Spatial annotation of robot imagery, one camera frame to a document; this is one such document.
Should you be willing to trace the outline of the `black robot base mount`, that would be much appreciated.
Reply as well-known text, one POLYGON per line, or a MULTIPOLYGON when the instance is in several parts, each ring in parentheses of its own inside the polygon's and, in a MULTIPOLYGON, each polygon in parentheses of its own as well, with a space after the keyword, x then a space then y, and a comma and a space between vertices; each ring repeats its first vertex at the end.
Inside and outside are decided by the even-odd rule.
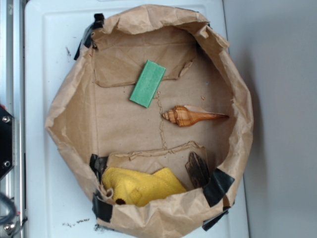
POLYGON ((0 105, 0 180, 15 166, 15 118, 0 105))

